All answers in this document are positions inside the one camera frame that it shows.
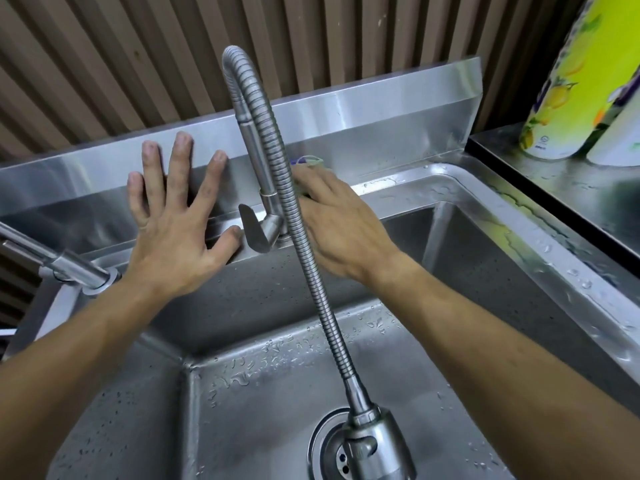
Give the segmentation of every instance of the chrome tap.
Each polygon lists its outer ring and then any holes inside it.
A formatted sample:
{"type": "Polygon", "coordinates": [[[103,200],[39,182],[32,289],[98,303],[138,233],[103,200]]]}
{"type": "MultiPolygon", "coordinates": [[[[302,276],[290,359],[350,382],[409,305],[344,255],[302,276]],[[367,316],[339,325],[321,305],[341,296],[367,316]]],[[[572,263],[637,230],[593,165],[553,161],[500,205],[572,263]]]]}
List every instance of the chrome tap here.
{"type": "Polygon", "coordinates": [[[69,250],[57,253],[2,222],[0,236],[6,239],[5,248],[37,263],[41,276],[50,274],[62,282],[78,283],[86,295],[97,295],[120,278],[116,268],[103,269],[69,250]]]}
{"type": "Polygon", "coordinates": [[[279,235],[291,236],[344,382],[350,409],[342,427],[344,450],[353,477],[356,480],[413,480],[415,466],[404,437],[391,413],[370,400],[329,305],[302,221],[280,130],[251,59],[240,47],[232,45],[222,55],[222,67],[267,211],[259,224],[252,209],[240,205],[246,240],[253,250],[265,253],[279,235]]]}

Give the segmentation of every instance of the yellow canister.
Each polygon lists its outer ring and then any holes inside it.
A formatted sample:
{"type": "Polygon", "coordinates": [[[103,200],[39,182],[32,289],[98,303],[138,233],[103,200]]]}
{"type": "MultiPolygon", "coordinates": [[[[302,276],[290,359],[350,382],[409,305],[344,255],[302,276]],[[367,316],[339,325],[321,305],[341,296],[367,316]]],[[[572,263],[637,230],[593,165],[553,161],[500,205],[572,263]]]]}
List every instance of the yellow canister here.
{"type": "Polygon", "coordinates": [[[640,0],[587,0],[520,135],[535,157],[580,149],[640,64],[640,0]]]}

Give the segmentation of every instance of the flexible faucet hose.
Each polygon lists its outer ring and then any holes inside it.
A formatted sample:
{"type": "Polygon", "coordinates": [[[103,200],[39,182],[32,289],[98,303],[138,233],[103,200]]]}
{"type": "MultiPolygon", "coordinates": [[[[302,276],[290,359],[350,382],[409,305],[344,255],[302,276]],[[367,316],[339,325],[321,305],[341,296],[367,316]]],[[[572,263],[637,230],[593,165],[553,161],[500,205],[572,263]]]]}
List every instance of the flexible faucet hose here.
{"type": "MultiPolygon", "coordinates": [[[[262,147],[271,169],[271,176],[280,196],[289,234],[320,316],[324,334],[329,342],[333,358],[338,365],[338,370],[340,370],[340,375],[346,384],[352,385],[356,382],[358,386],[361,386],[359,379],[357,379],[351,356],[344,343],[344,338],[338,327],[338,322],[329,304],[324,282],[309,244],[300,213],[300,206],[293,187],[291,167],[285,153],[280,130],[271,109],[271,103],[262,88],[251,59],[240,47],[231,45],[225,49],[222,55],[222,67],[236,114],[239,110],[246,112],[248,109],[258,130],[262,147]]],[[[359,393],[363,394],[365,398],[365,404],[362,404],[362,399],[360,400],[361,407],[371,407],[370,403],[366,404],[369,402],[369,398],[366,396],[364,387],[359,393]]]]}

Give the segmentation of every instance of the drain ring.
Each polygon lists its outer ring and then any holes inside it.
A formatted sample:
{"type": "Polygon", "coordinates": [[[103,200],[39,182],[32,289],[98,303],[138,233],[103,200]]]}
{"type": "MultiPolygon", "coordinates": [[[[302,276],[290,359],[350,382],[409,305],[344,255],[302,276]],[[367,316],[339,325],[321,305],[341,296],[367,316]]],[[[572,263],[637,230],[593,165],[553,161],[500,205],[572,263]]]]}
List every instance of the drain ring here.
{"type": "Polygon", "coordinates": [[[342,425],[349,416],[348,408],[327,414],[316,426],[309,442],[307,455],[311,480],[349,480],[351,473],[340,461],[342,451],[342,425]]]}

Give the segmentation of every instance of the sink basin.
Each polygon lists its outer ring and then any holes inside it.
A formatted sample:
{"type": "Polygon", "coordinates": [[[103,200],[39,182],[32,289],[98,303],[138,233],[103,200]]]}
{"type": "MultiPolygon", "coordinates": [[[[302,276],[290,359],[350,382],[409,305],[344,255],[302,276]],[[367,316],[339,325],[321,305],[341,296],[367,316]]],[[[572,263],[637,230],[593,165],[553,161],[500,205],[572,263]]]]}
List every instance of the sink basin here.
{"type": "MultiPolygon", "coordinates": [[[[353,188],[416,261],[640,414],[635,329],[615,326],[637,308],[566,249],[551,215],[501,197],[518,193],[461,152],[353,188]]],[[[235,219],[217,219],[213,233],[235,219]]],[[[126,255],[100,259],[124,268],[126,255]]],[[[356,282],[324,281],[355,366],[393,412],[418,478],[512,478],[395,316],[356,282]]],[[[245,247],[162,310],[47,478],[306,479],[316,427],[345,407],[292,245],[267,255],[245,247]]]]}

